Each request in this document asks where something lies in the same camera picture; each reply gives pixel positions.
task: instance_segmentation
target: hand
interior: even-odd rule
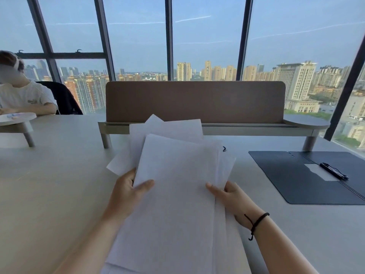
[[[229,212],[234,214],[237,222],[249,230],[252,229],[252,224],[244,215],[255,223],[265,213],[236,183],[227,181],[224,191],[210,183],[207,183],[206,187]]]
[[[18,110],[16,108],[0,108],[0,115],[17,113]]]
[[[136,169],[128,171],[116,180],[108,206],[103,214],[103,219],[111,220],[117,225],[131,215],[134,207],[141,201],[143,195],[155,184],[148,180],[137,187],[133,187]]]

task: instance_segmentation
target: window frame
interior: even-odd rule
[[[77,50],[74,53],[55,53],[52,49],[52,44],[48,36],[48,31],[43,19],[42,11],[38,0],[27,0],[30,12],[36,27],[37,34],[43,49],[43,53],[22,53],[19,50],[17,55],[22,59],[44,59],[47,61],[48,69],[51,73],[52,80],[61,82],[59,69],[57,68],[56,59],[105,59],[110,81],[116,81],[115,70],[113,66],[113,58],[110,48],[107,22],[104,11],[103,0],[94,0],[95,10],[98,19],[100,37],[103,46],[103,52],[99,53],[83,53]],[[244,18],[242,23],[242,34],[240,39],[240,51],[238,55],[236,81],[242,81],[244,70],[244,59],[246,54],[247,40],[250,27],[250,19],[252,14],[253,0],[246,0],[244,8]],[[165,0],[166,13],[166,43],[167,43],[167,77],[169,81],[173,81],[173,37],[172,37],[172,0]],[[360,48],[352,64],[348,78],[344,84],[342,93],[338,100],[337,106],[331,118],[331,125],[326,130],[324,138],[331,141],[333,134],[340,121],[341,115],[349,100],[351,92],[355,86],[356,80],[365,63],[365,35],[361,42]]]

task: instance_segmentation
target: glass window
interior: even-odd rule
[[[365,0],[253,0],[243,80],[283,81],[285,113],[310,101],[307,114],[330,119],[365,33],[363,7]]]
[[[0,0],[0,50],[43,53],[27,0]]]
[[[357,78],[332,140],[365,157],[365,65]]]
[[[62,82],[84,114],[105,113],[105,86],[109,81],[104,59],[57,59]]]
[[[103,52],[94,0],[38,1],[54,52]]]
[[[174,80],[236,80],[245,2],[172,0]]]
[[[116,79],[167,81],[165,0],[103,0]]]
[[[31,81],[52,81],[44,59],[24,59],[24,75]]]

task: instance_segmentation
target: black folder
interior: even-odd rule
[[[365,160],[349,152],[250,151],[290,204],[365,205]],[[304,164],[328,163],[349,177],[325,181]]]

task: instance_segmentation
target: black string bracelet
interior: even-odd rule
[[[254,231],[256,230],[256,227],[258,226],[258,224],[260,224],[260,222],[262,221],[262,219],[264,219],[265,217],[267,217],[267,216],[269,216],[270,214],[269,213],[264,213],[262,216],[260,216],[259,218],[258,218],[258,220],[255,222],[255,223],[253,223],[252,222],[252,220],[247,216],[247,215],[245,215],[244,214],[244,216],[246,216],[246,218],[251,222],[251,224],[252,224],[252,229],[251,229],[251,238],[249,239],[250,241],[251,240],[253,240],[253,233],[254,233]]]

